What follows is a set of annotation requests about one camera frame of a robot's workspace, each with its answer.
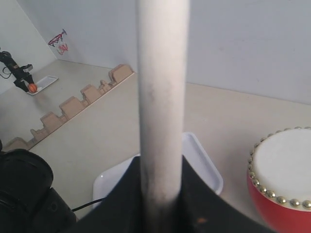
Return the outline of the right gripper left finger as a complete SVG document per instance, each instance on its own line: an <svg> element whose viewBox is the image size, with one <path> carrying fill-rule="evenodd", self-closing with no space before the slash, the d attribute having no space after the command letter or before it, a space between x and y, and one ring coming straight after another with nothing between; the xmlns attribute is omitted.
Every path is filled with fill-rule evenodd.
<svg viewBox="0 0 311 233"><path fill-rule="evenodd" d="M125 174L101 204L68 229L67 232L143 232L139 157L132 160Z"/></svg>

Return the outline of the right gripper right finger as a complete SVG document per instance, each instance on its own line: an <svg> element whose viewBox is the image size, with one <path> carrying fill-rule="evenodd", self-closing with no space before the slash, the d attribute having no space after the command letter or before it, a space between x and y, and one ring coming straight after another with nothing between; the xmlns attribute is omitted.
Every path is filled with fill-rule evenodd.
<svg viewBox="0 0 311 233"><path fill-rule="evenodd" d="M219 197L182 158L178 200L180 233L272 233Z"/></svg>

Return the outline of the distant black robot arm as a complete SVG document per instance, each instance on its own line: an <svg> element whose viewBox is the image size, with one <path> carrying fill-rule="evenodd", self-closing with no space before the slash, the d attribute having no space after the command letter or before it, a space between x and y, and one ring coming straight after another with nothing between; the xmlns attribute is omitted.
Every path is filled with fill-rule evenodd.
<svg viewBox="0 0 311 233"><path fill-rule="evenodd" d="M24 92L28 92L29 89L25 82L28 84L34 84L32 75L30 74L30 71L33 69L33 65L27 64L20 67L7 51L0 52L0 62L5 65L2 72L4 73L4 69L8 68L10 71L8 75L10 76L12 74L15 77L14 85L22 89Z"/></svg>

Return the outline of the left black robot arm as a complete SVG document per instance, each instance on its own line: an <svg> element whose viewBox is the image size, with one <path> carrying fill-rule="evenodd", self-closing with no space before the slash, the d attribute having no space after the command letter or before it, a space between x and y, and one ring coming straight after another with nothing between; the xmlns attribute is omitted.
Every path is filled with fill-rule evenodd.
<svg viewBox="0 0 311 233"><path fill-rule="evenodd" d="M63 233L77 217L52 188L53 171L25 150L0 152L0 231Z"/></svg>

